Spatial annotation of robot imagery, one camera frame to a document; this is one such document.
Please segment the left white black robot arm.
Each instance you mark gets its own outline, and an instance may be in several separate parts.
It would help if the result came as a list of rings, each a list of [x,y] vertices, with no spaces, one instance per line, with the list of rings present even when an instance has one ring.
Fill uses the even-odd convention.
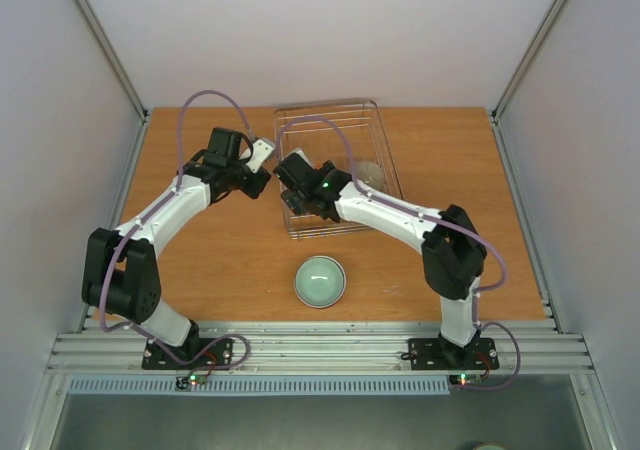
[[[177,367],[195,365],[202,351],[196,325],[163,299],[158,258],[191,219],[232,192],[258,198],[270,180],[264,165],[274,151],[268,139],[214,128],[207,147],[181,165],[148,207],[113,230],[98,228],[89,236],[84,303],[165,344]]]

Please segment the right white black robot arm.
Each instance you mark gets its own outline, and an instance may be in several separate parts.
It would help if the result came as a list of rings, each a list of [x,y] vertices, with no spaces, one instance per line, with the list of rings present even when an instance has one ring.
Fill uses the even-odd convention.
[[[439,211],[412,205],[330,161],[315,168],[301,151],[281,160],[274,174],[284,186],[281,199],[294,214],[365,225],[420,254],[425,281],[440,297],[436,359],[447,369],[474,361],[480,338],[474,297],[487,250],[462,208],[452,205]]]

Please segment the teal patterned ceramic bowl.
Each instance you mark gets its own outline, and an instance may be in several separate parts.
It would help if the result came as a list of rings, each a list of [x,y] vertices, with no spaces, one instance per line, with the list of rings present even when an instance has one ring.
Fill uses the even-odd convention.
[[[294,277],[296,296],[305,305],[324,309],[337,303],[346,290],[342,265],[332,257],[318,255],[305,260]]]

